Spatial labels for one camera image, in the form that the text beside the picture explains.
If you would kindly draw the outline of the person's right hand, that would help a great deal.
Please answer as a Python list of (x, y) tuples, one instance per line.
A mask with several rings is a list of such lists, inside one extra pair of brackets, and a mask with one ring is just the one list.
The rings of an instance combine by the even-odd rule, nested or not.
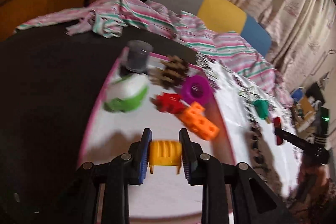
[(335, 190), (331, 187), (335, 183), (328, 178), (326, 166), (304, 154), (298, 174), (297, 201), (304, 203), (308, 198), (310, 205), (315, 205), (333, 199)]

